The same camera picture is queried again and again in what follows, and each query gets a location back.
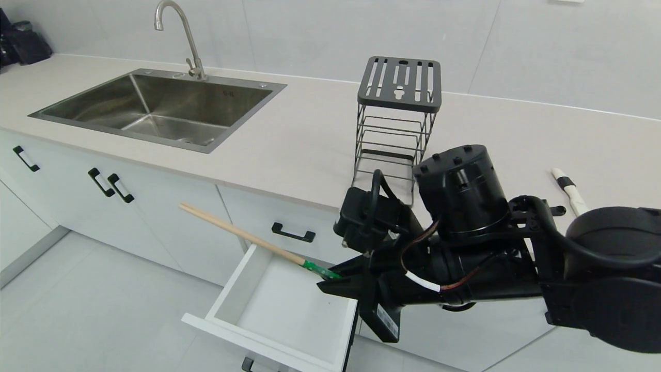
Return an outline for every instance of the label sticker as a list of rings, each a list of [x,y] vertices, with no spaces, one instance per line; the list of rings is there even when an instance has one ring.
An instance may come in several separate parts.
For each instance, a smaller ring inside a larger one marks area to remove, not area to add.
[[[399,338],[399,327],[390,315],[388,315],[388,313],[381,307],[381,304],[376,305],[376,315],[381,319],[385,326],[388,327],[390,333]]]

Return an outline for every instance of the green tape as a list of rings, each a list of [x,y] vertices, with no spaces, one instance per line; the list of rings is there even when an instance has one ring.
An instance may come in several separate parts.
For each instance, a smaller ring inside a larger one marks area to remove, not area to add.
[[[321,266],[318,266],[310,261],[305,261],[303,265],[304,268],[312,271],[313,273],[319,275],[322,277],[324,280],[328,279],[338,279],[341,278],[341,276],[337,275],[336,273],[332,272],[331,270],[325,269]]]

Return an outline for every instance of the sink rim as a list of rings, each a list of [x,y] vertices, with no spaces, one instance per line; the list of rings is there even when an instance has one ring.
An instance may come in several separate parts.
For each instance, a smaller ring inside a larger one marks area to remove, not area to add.
[[[74,99],[76,97],[79,97],[83,94],[86,94],[90,91],[93,91],[95,89],[98,89],[99,87],[102,87],[103,85],[112,83],[113,81],[125,78],[130,75],[144,75],[148,77],[160,77],[160,78],[165,78],[165,79],[175,79],[175,80],[185,80],[185,81],[191,81],[195,83],[200,83],[200,84],[216,84],[216,85],[228,85],[228,86],[234,86],[234,87],[244,87],[244,88],[252,88],[252,89],[259,89],[259,90],[265,90],[265,91],[271,91],[265,98],[263,98],[257,105],[255,105],[253,108],[251,108],[247,113],[245,113],[239,120],[235,121],[231,126],[227,127],[227,130],[225,130],[220,136],[218,136],[214,141],[210,142],[206,146],[202,145],[196,145],[196,144],[191,144],[187,142],[181,142],[178,140],[171,140],[168,138],[162,138],[158,136],[151,136],[148,134],[142,134],[142,133],[136,133],[136,132],[131,132],[129,130],[123,130],[121,128],[111,128],[108,126],[103,126],[103,125],[97,125],[97,124],[91,124],[88,122],[80,122],[76,120],[71,120],[71,119],[66,119],[66,118],[60,118],[57,116],[52,116],[52,115],[47,115],[44,114],[44,111],[60,105],[62,103],[67,102],[70,99]],[[71,126],[77,126],[79,128],[84,128],[84,129],[89,129],[89,130],[96,130],[97,132],[105,132],[109,134],[115,134],[117,136],[122,136],[122,137],[128,137],[128,138],[134,138],[136,140],[143,140],[147,142],[152,142],[156,144],[162,144],[170,147],[175,147],[175,148],[182,148],[185,150],[192,150],[195,152],[201,152],[203,154],[210,154],[212,151],[214,151],[218,145],[220,145],[223,141],[225,141],[236,129],[241,127],[248,121],[257,111],[261,110],[273,97],[275,97],[278,93],[280,93],[287,84],[283,83],[272,83],[269,81],[255,81],[255,80],[246,80],[246,79],[235,79],[233,77],[221,77],[221,76],[212,76],[212,75],[207,75],[207,80],[205,81],[199,81],[195,77],[191,77],[186,73],[182,72],[176,72],[176,71],[165,71],[165,70],[155,70],[155,69],[145,69],[145,68],[139,68],[137,70],[125,73],[121,76],[115,77],[114,79],[110,79],[108,81],[104,81],[101,84],[95,85],[92,88],[86,89],[82,92],[76,93],[70,97],[67,97],[65,99],[62,99],[58,102],[53,103],[52,105],[48,105],[47,107],[44,107],[43,109],[40,109],[38,111],[35,111],[34,113],[31,113],[28,115],[30,118],[37,118],[41,120],[46,120],[50,122],[56,122],[59,124],[66,124],[66,125],[71,125]]]

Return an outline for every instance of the white brush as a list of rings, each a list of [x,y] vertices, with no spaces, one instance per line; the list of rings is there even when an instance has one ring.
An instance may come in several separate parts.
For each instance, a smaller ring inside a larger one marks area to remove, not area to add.
[[[558,183],[558,186],[560,186],[560,188],[569,196],[569,205],[572,207],[576,217],[590,210],[580,196],[580,193],[578,193],[576,185],[566,174],[564,174],[563,171],[558,168],[553,168],[551,169],[551,173],[553,174],[555,181]]]

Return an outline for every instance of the white drawer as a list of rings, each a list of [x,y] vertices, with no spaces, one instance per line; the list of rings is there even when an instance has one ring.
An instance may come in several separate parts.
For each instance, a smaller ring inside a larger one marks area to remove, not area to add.
[[[337,214],[305,207],[247,191],[218,186],[232,223],[282,249],[321,261],[338,264],[358,256],[342,247],[342,238],[332,231]],[[273,232],[274,224],[282,225],[284,234],[299,238],[314,233],[312,242]]]
[[[253,244],[205,318],[185,314],[182,321],[240,346],[256,362],[339,372],[357,301],[322,293],[319,280]]]

